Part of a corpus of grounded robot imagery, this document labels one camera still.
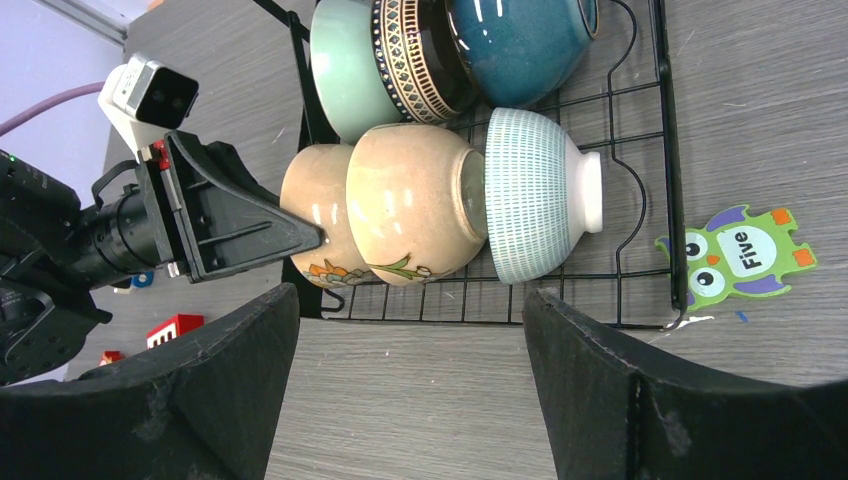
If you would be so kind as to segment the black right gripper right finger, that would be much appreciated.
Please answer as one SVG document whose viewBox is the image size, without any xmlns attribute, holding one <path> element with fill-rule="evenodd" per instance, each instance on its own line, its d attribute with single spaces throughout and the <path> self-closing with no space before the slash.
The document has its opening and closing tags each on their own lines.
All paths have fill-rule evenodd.
<svg viewBox="0 0 848 480">
<path fill-rule="evenodd" d="M 523 328 L 561 479 L 843 479 L 847 384 L 775 384 L 680 358 L 545 290 Z"/>
</svg>

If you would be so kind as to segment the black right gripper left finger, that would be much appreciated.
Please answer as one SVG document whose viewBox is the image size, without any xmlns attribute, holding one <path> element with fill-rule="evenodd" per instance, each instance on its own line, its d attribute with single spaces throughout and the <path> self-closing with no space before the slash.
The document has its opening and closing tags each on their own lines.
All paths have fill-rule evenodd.
<svg viewBox="0 0 848 480">
<path fill-rule="evenodd" d="M 1 391 L 5 479 L 261 479 L 300 327 L 280 284 L 162 346 Z"/>
</svg>

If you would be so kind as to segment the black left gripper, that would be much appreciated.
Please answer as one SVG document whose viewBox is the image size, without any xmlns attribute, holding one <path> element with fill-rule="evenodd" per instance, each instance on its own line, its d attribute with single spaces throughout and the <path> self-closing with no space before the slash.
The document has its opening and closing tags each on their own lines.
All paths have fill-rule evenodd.
<svg viewBox="0 0 848 480">
<path fill-rule="evenodd" d="M 165 269 L 192 283 L 314 250 L 323 230 L 280 207 L 236 148 L 173 130 L 91 186 L 79 226 L 79 283 L 115 285 Z"/>
</svg>

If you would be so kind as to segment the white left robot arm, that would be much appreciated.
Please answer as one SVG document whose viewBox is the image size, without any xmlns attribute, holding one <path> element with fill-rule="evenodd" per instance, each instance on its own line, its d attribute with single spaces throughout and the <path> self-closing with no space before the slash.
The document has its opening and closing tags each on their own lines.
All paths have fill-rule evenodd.
<svg viewBox="0 0 848 480">
<path fill-rule="evenodd" d="M 163 269 L 200 283 L 313 250 L 320 227 L 280 207 L 236 149 L 171 130 L 119 163 L 135 179 L 113 202 L 82 207 L 76 192 L 22 159 L 1 157 L 1 382 L 73 359 L 108 323 L 92 292 Z"/>
</svg>

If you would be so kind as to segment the beige bowl with flower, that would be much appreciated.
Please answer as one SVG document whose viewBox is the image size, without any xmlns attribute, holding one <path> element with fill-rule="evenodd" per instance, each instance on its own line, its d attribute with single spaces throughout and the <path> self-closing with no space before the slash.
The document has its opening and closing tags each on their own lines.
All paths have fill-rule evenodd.
<svg viewBox="0 0 848 480">
<path fill-rule="evenodd" d="M 457 272 L 488 238 L 484 157 L 433 125 L 367 131 L 351 156 L 346 204 L 365 263 L 394 286 Z"/>
</svg>

